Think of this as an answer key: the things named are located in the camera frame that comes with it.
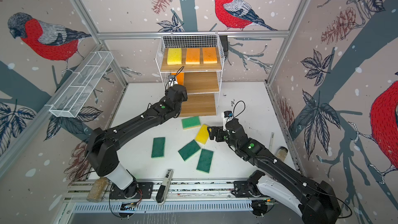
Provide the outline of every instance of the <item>white dot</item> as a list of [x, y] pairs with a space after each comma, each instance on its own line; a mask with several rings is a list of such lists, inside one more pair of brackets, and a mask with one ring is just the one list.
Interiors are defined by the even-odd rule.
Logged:
[[28, 172], [26, 172], [25, 176], [33, 177], [35, 173], [36, 173], [36, 169], [30, 169]]

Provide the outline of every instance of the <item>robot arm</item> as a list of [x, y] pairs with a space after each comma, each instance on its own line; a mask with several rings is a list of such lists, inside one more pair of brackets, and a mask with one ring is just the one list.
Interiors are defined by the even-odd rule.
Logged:
[[87, 145], [87, 160], [100, 177], [107, 177], [126, 196], [136, 193], [135, 178], [119, 163], [117, 150], [142, 132], [176, 118], [181, 112], [181, 104], [187, 101], [187, 91], [182, 85], [174, 85], [165, 91], [165, 96], [149, 107], [141, 115], [109, 128], [93, 130]]
[[248, 179], [253, 196], [270, 196], [294, 210], [305, 224], [334, 224], [341, 213], [332, 187], [304, 177], [276, 158], [263, 144], [248, 138], [238, 119], [233, 118], [223, 127], [208, 127], [210, 139], [226, 142], [235, 147], [235, 153], [244, 161], [266, 171], [257, 170]]

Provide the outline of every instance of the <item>sponge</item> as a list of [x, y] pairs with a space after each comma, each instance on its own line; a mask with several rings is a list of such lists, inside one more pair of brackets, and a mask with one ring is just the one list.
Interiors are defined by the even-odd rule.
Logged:
[[185, 64], [200, 64], [200, 48], [199, 47], [189, 47], [187, 48], [187, 58]]
[[184, 130], [200, 126], [199, 117], [183, 118], [181, 122]]
[[207, 125], [203, 124], [198, 134], [196, 135], [195, 140], [199, 143], [206, 144], [208, 138], [209, 132], [207, 131]]
[[152, 145], [152, 155], [151, 158], [164, 157], [164, 144], [166, 142], [165, 137], [154, 138]]
[[203, 47], [203, 64], [217, 63], [216, 47]]
[[167, 65], [180, 65], [182, 64], [182, 49], [169, 48], [167, 52]]
[[199, 162], [198, 166], [196, 167], [196, 170], [209, 173], [210, 172], [210, 166], [211, 166], [211, 161], [213, 159], [213, 153], [212, 151], [202, 149], [202, 152], [200, 153], [199, 157]]
[[184, 161], [186, 161], [188, 158], [192, 157], [195, 153], [197, 153], [200, 150], [200, 146], [195, 140], [192, 140], [189, 142], [187, 145], [182, 147], [178, 153], [182, 157]]

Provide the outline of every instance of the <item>wallpaper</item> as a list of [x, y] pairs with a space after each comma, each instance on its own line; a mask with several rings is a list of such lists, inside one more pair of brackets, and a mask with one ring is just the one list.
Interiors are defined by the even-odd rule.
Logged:
[[[283, 38], [229, 38], [223, 81], [265, 80]], [[159, 39], [106, 40], [128, 82], [161, 82], [156, 64]]]
[[[0, 0], [0, 159], [88, 56], [95, 42], [69, 0]], [[0, 181], [1, 223], [50, 223], [85, 173], [92, 129], [106, 128], [123, 91], [112, 69], [77, 118], [49, 118]]]
[[98, 31], [143, 32], [287, 30], [300, 0], [82, 1]]
[[351, 207], [340, 223], [398, 218], [397, 7], [312, 0], [271, 86], [308, 177]]

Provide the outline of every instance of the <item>yellow sponge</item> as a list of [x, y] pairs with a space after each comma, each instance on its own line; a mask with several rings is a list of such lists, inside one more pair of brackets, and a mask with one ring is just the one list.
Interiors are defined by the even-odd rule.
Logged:
[[167, 65], [182, 64], [182, 50], [181, 48], [169, 48], [167, 52]]
[[198, 134], [196, 135], [195, 140], [199, 143], [206, 144], [208, 139], [209, 132], [207, 131], [207, 125], [203, 124]]

